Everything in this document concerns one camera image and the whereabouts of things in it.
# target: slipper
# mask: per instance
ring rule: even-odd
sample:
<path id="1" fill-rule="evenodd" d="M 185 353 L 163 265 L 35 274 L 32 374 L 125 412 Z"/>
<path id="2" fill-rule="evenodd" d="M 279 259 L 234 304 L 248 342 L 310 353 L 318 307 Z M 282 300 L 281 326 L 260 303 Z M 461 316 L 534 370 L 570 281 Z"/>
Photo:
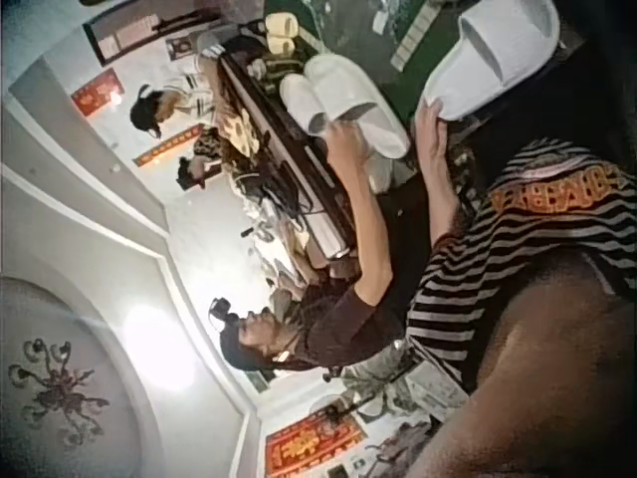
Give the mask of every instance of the slipper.
<path id="1" fill-rule="evenodd" d="M 537 72 L 559 40 L 551 0 L 482 0 L 458 19 L 460 40 L 427 80 L 420 106 L 440 99 L 459 120 Z"/>
<path id="2" fill-rule="evenodd" d="M 323 135 L 327 115 L 310 80 L 303 75 L 290 73 L 279 84 L 279 94 L 288 113 L 303 131 L 313 136 Z"/>
<path id="3" fill-rule="evenodd" d="M 290 38 L 277 37 L 275 35 L 268 35 L 268 50 L 273 55 L 283 55 L 289 57 L 295 52 L 295 42 Z"/>
<path id="4" fill-rule="evenodd" d="M 407 132 L 369 76 L 352 60 L 335 54 L 312 57 L 305 74 L 332 120 L 355 120 L 371 147 L 382 156 L 407 154 Z"/>
<path id="5" fill-rule="evenodd" d="M 271 13 L 266 17 L 266 30 L 277 37 L 295 38 L 299 36 L 299 20 L 293 13 Z"/>

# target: ceiling light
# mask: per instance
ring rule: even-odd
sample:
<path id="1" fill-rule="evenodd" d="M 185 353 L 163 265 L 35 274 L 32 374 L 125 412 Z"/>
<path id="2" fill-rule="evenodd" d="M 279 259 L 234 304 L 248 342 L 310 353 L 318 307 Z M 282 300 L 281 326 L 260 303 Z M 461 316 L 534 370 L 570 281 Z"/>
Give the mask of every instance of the ceiling light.
<path id="1" fill-rule="evenodd" d="M 179 391 L 194 381 L 194 354 L 183 330 L 161 311 L 137 307 L 124 324 L 124 341 L 139 374 Z"/>

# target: striped shirt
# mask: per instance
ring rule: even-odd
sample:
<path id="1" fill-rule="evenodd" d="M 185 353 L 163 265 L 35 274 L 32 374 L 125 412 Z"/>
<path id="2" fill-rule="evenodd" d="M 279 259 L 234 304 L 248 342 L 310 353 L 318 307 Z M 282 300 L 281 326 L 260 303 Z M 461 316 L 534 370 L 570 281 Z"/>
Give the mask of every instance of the striped shirt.
<path id="1" fill-rule="evenodd" d="M 583 253 L 607 294 L 632 301 L 635 202 L 634 177 L 587 149 L 546 139 L 528 145 L 462 237 L 434 249 L 407 315 L 415 355 L 471 382 L 467 370 L 485 352 L 472 343 L 493 332 L 507 303 L 500 292 L 558 248 Z"/>
<path id="2" fill-rule="evenodd" d="M 180 111 L 187 112 L 194 120 L 207 124 L 213 123 L 214 95 L 208 79 L 199 64 L 201 57 L 216 60 L 224 53 L 224 48 L 217 44 L 205 49 L 201 55 L 195 56 L 194 72 L 184 73 L 168 80 L 164 91 L 177 92 L 181 100 L 175 105 Z"/>

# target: red sign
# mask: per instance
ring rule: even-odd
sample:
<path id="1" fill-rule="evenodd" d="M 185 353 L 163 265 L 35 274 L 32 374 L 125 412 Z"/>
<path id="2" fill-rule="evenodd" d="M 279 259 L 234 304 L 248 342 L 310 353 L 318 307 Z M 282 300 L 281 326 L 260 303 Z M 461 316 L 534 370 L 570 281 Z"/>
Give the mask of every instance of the red sign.
<path id="1" fill-rule="evenodd" d="M 113 68 L 100 73 L 71 95 L 76 107 L 89 117 L 101 107 L 108 105 L 111 95 L 123 95 L 123 86 Z"/>
<path id="2" fill-rule="evenodd" d="M 203 131 L 203 124 L 197 124 L 189 129 L 185 129 L 182 132 L 179 132 L 175 136 L 171 136 L 166 141 L 162 141 L 153 149 L 149 149 L 147 152 L 142 154 L 140 157 L 137 157 L 134 160 L 134 163 L 138 167 L 142 167 L 145 164 L 149 164 L 154 159 L 157 159 L 164 153 L 168 152 L 171 149 L 174 149 L 177 146 L 181 146 L 182 144 L 188 141 L 194 141 L 199 137 L 201 132 Z"/>
<path id="3" fill-rule="evenodd" d="M 367 437 L 351 416 L 333 426 L 325 409 L 266 438 L 266 477 L 291 478 L 326 463 Z"/>

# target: green table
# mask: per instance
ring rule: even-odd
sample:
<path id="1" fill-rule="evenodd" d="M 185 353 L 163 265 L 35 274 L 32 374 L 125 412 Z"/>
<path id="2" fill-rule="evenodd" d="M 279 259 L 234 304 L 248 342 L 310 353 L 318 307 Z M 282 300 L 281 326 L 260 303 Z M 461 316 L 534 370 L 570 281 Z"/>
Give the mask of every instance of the green table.
<path id="1" fill-rule="evenodd" d="M 294 13 L 303 28 L 335 53 L 354 60 L 379 86 L 400 118 L 407 123 L 413 115 L 427 78 L 458 40 L 457 8 L 443 9 L 414 51 L 402 73 L 389 61 L 425 0 L 402 0 L 383 36 L 371 29 L 375 9 L 370 0 L 331 0 L 329 14 L 313 11 L 302 0 L 266 0 L 266 14 Z M 319 35 L 316 21 L 325 21 Z"/>

